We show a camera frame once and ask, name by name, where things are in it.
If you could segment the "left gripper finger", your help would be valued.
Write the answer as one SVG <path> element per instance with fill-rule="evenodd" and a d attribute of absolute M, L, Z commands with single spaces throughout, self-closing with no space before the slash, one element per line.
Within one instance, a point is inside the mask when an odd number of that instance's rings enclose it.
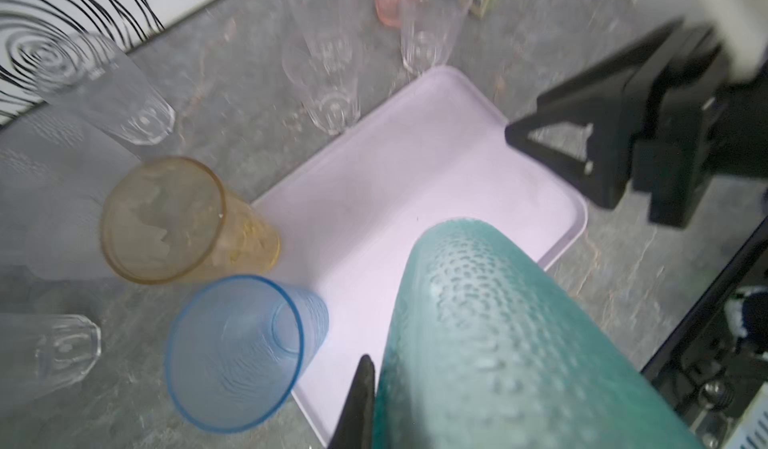
<path fill-rule="evenodd" d="M 372 448 L 375 382 L 375 365 L 369 355 L 363 355 L 328 449 Z"/>

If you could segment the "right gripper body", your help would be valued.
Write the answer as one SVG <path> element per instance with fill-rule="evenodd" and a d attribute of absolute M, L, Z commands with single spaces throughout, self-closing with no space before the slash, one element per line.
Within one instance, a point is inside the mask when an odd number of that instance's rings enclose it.
<path fill-rule="evenodd" d="M 767 68 L 730 79 L 731 58 L 707 25 L 687 27 L 663 69 L 650 128 L 632 149 L 632 186 L 648 219 L 684 228 L 716 175 L 767 177 Z"/>

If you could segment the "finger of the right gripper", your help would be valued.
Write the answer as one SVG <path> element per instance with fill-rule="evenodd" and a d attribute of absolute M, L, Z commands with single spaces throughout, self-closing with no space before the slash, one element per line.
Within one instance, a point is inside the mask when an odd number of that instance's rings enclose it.
<path fill-rule="evenodd" d="M 617 128 L 631 69 L 585 71 L 540 94 L 536 110 L 505 128 L 506 143 L 540 162 L 603 209 L 615 208 L 627 182 L 620 161 L 629 143 Z"/>

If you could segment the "blue plastic cup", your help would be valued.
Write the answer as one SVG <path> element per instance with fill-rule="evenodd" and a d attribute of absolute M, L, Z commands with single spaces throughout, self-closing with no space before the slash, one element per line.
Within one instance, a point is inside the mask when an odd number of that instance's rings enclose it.
<path fill-rule="evenodd" d="M 168 394 L 201 430 L 249 430 L 286 401 L 329 325 L 329 311 L 312 291 L 250 274 L 216 280 L 171 325 Z"/>

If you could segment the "teal plastic cup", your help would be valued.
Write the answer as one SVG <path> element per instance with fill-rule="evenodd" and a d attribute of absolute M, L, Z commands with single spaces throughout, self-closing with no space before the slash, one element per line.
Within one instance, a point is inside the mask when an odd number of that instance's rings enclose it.
<path fill-rule="evenodd" d="M 695 448 L 688 426 L 495 227 L 413 246 L 376 393 L 377 448 Z"/>

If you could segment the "lilac plastic tray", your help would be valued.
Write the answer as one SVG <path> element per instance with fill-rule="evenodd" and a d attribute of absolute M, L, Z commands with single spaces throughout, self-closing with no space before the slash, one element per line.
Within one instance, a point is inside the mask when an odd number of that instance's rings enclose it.
<path fill-rule="evenodd" d="M 540 267 L 583 233 L 583 197 L 510 148 L 506 117 L 459 70 L 433 68 L 254 202 L 281 239 L 269 277 L 316 292 L 330 314 L 293 397 L 322 445 L 359 359 L 380 363 L 398 287 L 422 233 L 485 221 Z"/>

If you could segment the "yellow plastic cup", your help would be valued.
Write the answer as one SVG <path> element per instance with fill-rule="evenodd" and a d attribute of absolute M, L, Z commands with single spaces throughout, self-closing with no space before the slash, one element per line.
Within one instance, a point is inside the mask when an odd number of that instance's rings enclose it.
<path fill-rule="evenodd" d="M 144 162 L 106 198 L 100 245 L 119 276 L 143 285 L 263 274 L 281 252 L 278 231 L 201 162 Z"/>

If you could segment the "clear faceted glass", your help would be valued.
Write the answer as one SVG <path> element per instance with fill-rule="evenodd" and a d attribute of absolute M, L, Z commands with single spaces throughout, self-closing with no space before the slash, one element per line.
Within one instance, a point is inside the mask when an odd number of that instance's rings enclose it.
<path fill-rule="evenodd" d="M 362 47 L 355 34 L 291 33 L 282 46 L 282 67 L 313 124 L 338 135 L 360 117 L 358 76 Z"/>

